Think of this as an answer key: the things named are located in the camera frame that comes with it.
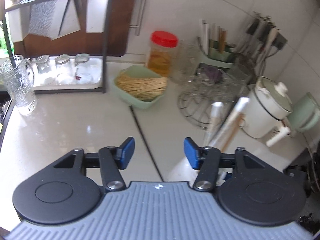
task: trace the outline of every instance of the jar of oil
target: jar of oil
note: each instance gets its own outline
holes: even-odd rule
[[[167,77],[170,73],[178,38],[169,32],[155,31],[152,33],[150,40],[150,52],[146,66],[159,75]]]

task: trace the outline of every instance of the drinking glass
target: drinking glass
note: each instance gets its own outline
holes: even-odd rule
[[[81,53],[76,55],[76,82],[78,84],[92,83],[91,68],[89,64],[89,54]]]
[[[31,69],[30,62],[21,55],[9,58],[0,67],[8,94],[22,115],[30,114],[35,109],[37,102],[27,68]]]
[[[177,56],[173,60],[169,78],[182,85],[189,77],[195,74],[197,58],[200,50],[194,41],[182,40],[179,42]]]
[[[68,85],[74,82],[74,72],[68,54],[62,54],[56,57],[56,67],[58,84]]]
[[[49,65],[49,55],[42,55],[37,58],[36,65],[38,68],[40,83],[49,85],[55,80],[54,73]]]

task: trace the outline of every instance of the textured glass cup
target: textured glass cup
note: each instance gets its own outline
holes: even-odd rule
[[[200,50],[195,42],[188,40],[180,41],[169,78],[179,85],[187,82],[189,77],[196,72],[199,53]]]
[[[31,69],[30,63],[21,55],[9,58],[0,67],[8,94],[14,100],[19,113],[23,115],[30,114],[35,109],[37,102],[27,68]]]

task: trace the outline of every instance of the white tube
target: white tube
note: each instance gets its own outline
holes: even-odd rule
[[[205,131],[203,146],[207,146],[209,144],[214,128],[217,127],[217,125],[221,122],[222,110],[223,110],[222,102],[214,102],[212,104],[209,125]]]
[[[270,140],[266,142],[268,147],[271,147],[276,142],[280,141],[282,138],[286,137],[290,133],[290,128],[287,126],[281,126],[279,128],[280,132],[273,136]]]
[[[235,107],[232,109],[231,113],[227,117],[225,123],[222,125],[218,133],[215,135],[214,139],[209,143],[208,146],[217,147],[217,143],[223,142],[223,137],[230,131],[234,122],[238,118],[239,114],[243,111],[244,107],[249,102],[249,98],[243,97],[239,98],[238,102],[236,103]]]

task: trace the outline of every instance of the utensil holder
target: utensil holder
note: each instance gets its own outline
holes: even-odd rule
[[[234,66],[233,63],[226,63],[222,60],[215,60],[215,59],[209,58],[202,50],[199,37],[197,37],[197,46],[199,49],[199,57],[197,58],[197,60],[198,60],[197,65],[199,65],[200,63],[205,63],[205,64],[208,64],[211,66],[215,66],[217,68],[227,68],[227,69],[233,68],[233,66]],[[224,51],[221,55],[221,59],[226,59],[229,55],[230,55],[230,52]]]

